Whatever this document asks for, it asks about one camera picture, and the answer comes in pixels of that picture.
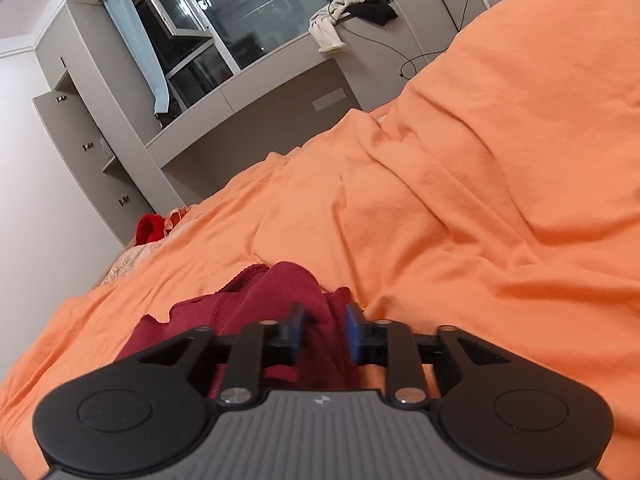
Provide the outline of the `floral pink pillow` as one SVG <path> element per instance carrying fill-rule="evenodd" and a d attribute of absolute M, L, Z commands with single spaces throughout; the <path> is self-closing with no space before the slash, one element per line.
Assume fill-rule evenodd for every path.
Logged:
<path fill-rule="evenodd" d="M 96 287 L 114 282 L 118 278 L 126 276 L 162 245 L 163 242 L 158 240 L 157 242 L 126 248 L 105 271 L 102 278 L 96 282 Z"/>

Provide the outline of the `red cloth item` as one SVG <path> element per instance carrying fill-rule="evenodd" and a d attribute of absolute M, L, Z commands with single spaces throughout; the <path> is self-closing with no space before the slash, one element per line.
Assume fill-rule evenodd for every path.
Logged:
<path fill-rule="evenodd" d="M 167 235 L 166 220 L 160 214 L 145 214 L 140 218 L 134 232 L 137 246 L 158 242 Z"/>

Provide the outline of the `orange bed sheet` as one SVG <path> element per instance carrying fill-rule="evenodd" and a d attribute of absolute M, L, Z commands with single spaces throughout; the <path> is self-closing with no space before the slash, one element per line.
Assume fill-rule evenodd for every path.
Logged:
<path fill-rule="evenodd" d="M 503 0 L 396 100 L 352 110 L 194 205 L 125 276 L 66 300 L 1 388 L 1 448 L 47 470 L 53 388 L 224 286 L 298 264 L 330 298 L 426 333 L 452 324 L 596 390 L 601 463 L 639 474 L 639 0 Z"/>

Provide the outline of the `grey wardrobe door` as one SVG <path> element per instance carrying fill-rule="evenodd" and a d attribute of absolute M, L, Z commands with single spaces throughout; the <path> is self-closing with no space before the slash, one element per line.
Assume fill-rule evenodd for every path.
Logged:
<path fill-rule="evenodd" d="M 68 169 L 122 244 L 134 238 L 139 219 L 152 211 L 76 93 L 51 91 L 35 108 Z"/>

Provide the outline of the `white garment on ledge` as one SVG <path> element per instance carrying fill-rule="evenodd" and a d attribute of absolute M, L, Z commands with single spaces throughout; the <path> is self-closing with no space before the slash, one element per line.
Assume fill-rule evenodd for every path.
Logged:
<path fill-rule="evenodd" d="M 347 44 L 341 40 L 336 31 L 337 22 L 346 13 L 349 6 L 365 1 L 331 0 L 309 19 L 308 32 L 314 38 L 320 54 L 329 55 L 347 49 Z"/>

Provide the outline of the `window with open pane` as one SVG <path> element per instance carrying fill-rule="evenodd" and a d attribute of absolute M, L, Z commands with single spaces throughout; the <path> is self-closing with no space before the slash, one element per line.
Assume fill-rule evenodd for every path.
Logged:
<path fill-rule="evenodd" d="M 186 110 L 282 44 L 329 0 L 134 0 L 165 76 Z"/>

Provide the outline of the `grey built-in cabinet unit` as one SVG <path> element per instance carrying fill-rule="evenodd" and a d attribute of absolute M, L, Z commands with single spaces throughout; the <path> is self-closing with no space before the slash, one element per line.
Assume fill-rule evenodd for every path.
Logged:
<path fill-rule="evenodd" d="M 372 110 L 478 14 L 501 0 L 390 0 L 384 27 L 346 13 L 343 52 L 320 54 L 308 28 L 182 110 L 154 98 L 102 0 L 67 0 L 36 55 L 49 91 L 76 93 L 152 208 L 204 200 L 272 152 L 285 153 L 332 127 L 348 110 Z M 342 87 L 347 98 L 316 112 L 311 102 Z"/>

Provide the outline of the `black garment on ledge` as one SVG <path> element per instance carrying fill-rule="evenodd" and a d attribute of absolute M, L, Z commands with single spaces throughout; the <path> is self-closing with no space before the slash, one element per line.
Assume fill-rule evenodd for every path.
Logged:
<path fill-rule="evenodd" d="M 390 4 L 390 0 L 363 0 L 350 4 L 346 11 L 355 18 L 382 27 L 398 19 L 398 14 Z"/>

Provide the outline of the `light blue left curtain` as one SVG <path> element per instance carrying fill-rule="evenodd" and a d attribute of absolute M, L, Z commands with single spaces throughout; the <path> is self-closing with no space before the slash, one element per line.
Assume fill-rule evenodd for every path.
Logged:
<path fill-rule="evenodd" d="M 168 84 L 134 2 L 132 0 L 102 0 L 102 2 L 152 92 L 154 114 L 167 114 L 170 103 Z"/>

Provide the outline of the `wall socket plate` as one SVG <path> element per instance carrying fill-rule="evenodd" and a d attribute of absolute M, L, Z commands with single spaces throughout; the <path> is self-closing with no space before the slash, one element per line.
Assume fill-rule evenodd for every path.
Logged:
<path fill-rule="evenodd" d="M 325 110 L 326 108 L 338 102 L 341 102 L 346 98 L 347 93 L 342 87 L 340 87 L 324 94 L 323 96 L 320 96 L 320 98 L 313 100 L 311 104 L 316 112 L 320 112 L 320 110 Z"/>

